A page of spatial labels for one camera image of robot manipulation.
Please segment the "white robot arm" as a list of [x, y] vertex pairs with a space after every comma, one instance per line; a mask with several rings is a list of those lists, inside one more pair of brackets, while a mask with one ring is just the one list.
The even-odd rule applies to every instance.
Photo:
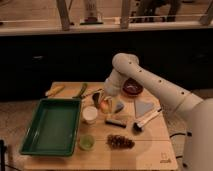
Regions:
[[128, 78], [137, 81], [186, 121], [182, 171], [213, 171], [213, 98], [203, 99], [143, 69], [134, 54], [116, 54], [112, 66], [104, 92], [117, 96]]

